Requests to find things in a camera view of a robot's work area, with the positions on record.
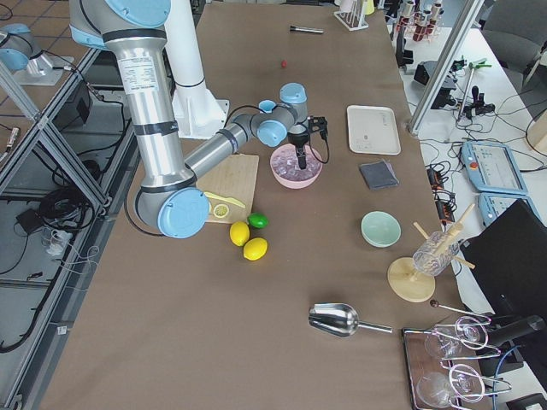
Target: glass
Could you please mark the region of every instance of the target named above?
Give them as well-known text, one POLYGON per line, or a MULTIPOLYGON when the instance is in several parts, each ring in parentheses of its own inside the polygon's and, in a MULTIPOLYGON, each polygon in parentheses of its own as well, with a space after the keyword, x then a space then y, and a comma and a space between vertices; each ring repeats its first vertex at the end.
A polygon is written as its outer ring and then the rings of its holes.
POLYGON ((438 276, 458 253, 458 244, 446 246, 450 240, 444 232, 434 232, 412 256, 414 268, 427 276, 438 276))
POLYGON ((467 365, 451 367, 448 376, 429 372, 420 379, 416 390, 420 399, 432 408, 467 410, 460 405, 460 400, 476 403, 487 395, 482 377, 467 365))
POLYGON ((444 360, 478 360, 498 357, 501 350, 488 345, 488 331, 485 324, 473 316, 461 316, 455 324, 436 324, 427 335, 425 349, 429 355, 444 360), (462 347, 471 350, 488 349, 481 355, 461 355, 462 347))

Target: white table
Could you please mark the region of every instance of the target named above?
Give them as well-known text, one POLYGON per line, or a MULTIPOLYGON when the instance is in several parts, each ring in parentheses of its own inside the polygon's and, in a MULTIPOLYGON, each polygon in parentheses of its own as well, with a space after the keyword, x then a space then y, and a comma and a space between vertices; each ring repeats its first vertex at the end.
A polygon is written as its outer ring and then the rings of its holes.
MULTIPOLYGON (((438 37, 431 42, 423 40, 416 43, 411 39, 407 42, 406 49, 414 51, 415 63, 407 66, 406 73, 405 70, 401 69, 401 77, 403 79, 404 89, 411 111, 415 109, 415 105, 420 101, 421 95, 425 88, 424 85, 421 85, 413 80, 415 67, 420 62, 437 60, 449 34, 449 28, 441 28, 439 30, 438 37)), ((468 62, 473 62, 485 57, 487 62, 492 65, 492 67, 481 68, 475 72, 473 77, 473 85, 477 85, 479 87, 479 91, 485 93, 486 103, 493 103, 496 105, 497 112, 511 113, 517 109, 524 108, 524 104, 519 97, 510 98, 501 107, 501 104, 507 97, 514 96, 517 92, 497 62, 496 57, 488 47, 488 44, 479 29, 472 29, 469 31, 465 43, 462 46, 462 50, 458 53, 458 55, 464 55, 468 62)), ((463 71, 458 74, 461 75, 461 77, 459 77, 458 85, 463 89, 465 88, 468 72, 465 72, 465 75, 463 71)), ((460 90, 452 92, 452 96, 456 99, 462 98, 462 95, 463 93, 460 90)), ((450 106, 446 106, 446 110, 430 110, 422 122, 418 138, 424 141, 424 143, 430 144, 426 145, 423 143, 421 145, 422 154, 426 165, 431 162, 440 161, 449 161, 451 164, 451 169, 456 169, 458 165, 457 159, 448 157, 447 153, 450 145, 447 143, 462 141, 462 139, 468 135, 465 131, 456 129, 456 119, 454 117, 454 114, 456 113, 451 112, 451 108, 452 107, 450 106)), ((481 124, 485 130, 490 130, 495 118, 496 117, 487 116, 474 117, 473 123, 481 124)), ((532 117, 528 113, 527 109, 522 109, 521 111, 511 115, 503 115, 503 119, 514 126, 521 129, 526 129, 532 117)), ((469 121, 467 120, 463 120, 461 122, 463 125, 468 123, 469 121)), ((505 124, 500 119, 496 120, 490 133, 474 134, 477 139, 495 138, 500 142, 509 141, 514 138, 522 137, 523 135, 523 132, 505 124)), ((510 142, 508 143, 508 146, 511 149, 516 149, 541 159, 541 155, 530 149, 524 139, 510 142)), ((530 157, 515 152, 514 154, 520 169, 534 169, 539 166, 539 162, 530 157)), ((547 158, 543 158, 541 161, 547 162, 547 158)), ((469 182, 465 170, 461 173, 452 173, 452 175, 452 180, 448 181, 445 184, 445 187, 456 193, 456 203, 458 209, 455 212, 455 218, 458 218, 470 203, 477 204, 479 193, 474 190, 473 186, 469 182)), ((532 201, 539 212, 539 216, 545 223, 547 221, 547 172, 542 171, 538 173, 524 173, 523 176, 529 190, 529 196, 532 198, 532 201)), ((485 228, 482 224, 480 212, 478 207, 476 207, 472 215, 466 219, 462 237, 475 237, 484 229, 485 228)), ((477 285, 473 274, 468 268, 462 268, 461 273, 457 277, 457 281, 460 295, 463 302, 467 306, 477 313, 492 312, 493 309, 486 300, 484 294, 477 285)), ((504 403, 506 401, 537 392, 542 392, 543 395, 547 397, 547 393, 533 376, 526 363, 525 366, 519 370, 504 373, 503 377, 513 384, 513 390, 508 394, 500 395, 498 397, 499 403, 504 403)))

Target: electronic device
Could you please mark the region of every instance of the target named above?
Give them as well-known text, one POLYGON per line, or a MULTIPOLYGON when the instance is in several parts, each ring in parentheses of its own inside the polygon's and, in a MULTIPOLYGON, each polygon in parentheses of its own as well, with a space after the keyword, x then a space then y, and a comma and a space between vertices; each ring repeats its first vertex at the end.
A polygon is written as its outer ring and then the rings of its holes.
MULTIPOLYGON (((423 61, 416 67, 414 74, 414 80, 420 84, 426 85, 429 79, 433 76, 435 67, 437 66, 436 61, 423 61)), ((456 89, 455 80, 449 75, 443 81, 441 88, 435 97, 431 105, 431 109, 441 109, 446 105, 455 106, 456 99, 450 94, 456 89)))
POLYGON ((499 215, 513 205, 513 202, 517 199, 524 201, 539 218, 539 212, 529 196, 482 192, 479 195, 479 210, 485 226, 489 226, 499 215))
POLYGON ((511 149, 502 143, 467 141, 462 162, 469 180, 481 192, 526 195, 528 189, 511 149))
MULTIPOLYGON (((521 199, 479 236, 461 246, 472 274, 498 316, 547 319, 547 228, 521 199)), ((538 381, 547 387, 547 331, 515 339, 538 381)))
POLYGON ((508 401, 507 408, 509 410, 543 410, 547 408, 547 400, 541 393, 526 395, 519 399, 508 401))

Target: computer monitor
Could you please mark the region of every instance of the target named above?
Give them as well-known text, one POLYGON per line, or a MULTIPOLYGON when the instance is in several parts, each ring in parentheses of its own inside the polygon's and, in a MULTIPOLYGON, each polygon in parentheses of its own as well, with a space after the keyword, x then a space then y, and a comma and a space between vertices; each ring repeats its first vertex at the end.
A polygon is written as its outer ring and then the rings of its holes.
MULTIPOLYGON (((547 321, 547 228, 522 200, 516 201, 479 236, 462 245, 473 275, 496 314, 538 315, 547 321)), ((547 331, 515 343, 547 389, 547 331)))

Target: lemon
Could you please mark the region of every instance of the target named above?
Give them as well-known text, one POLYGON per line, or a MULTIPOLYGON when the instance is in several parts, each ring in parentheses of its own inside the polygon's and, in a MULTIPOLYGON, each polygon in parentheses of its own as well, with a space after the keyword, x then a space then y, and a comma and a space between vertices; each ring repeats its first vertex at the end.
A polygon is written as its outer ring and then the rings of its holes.
POLYGON ((232 226, 230 226, 230 239, 232 239, 234 245, 245 245, 249 240, 249 236, 249 227, 242 220, 234 222, 232 226))
POLYGON ((213 215, 217 218, 226 218, 230 213, 230 208, 225 203, 219 203, 213 208, 213 215))
POLYGON ((243 256, 249 261, 256 261, 262 258, 268 250, 268 242, 263 237, 255 237, 251 239, 243 247, 243 256))

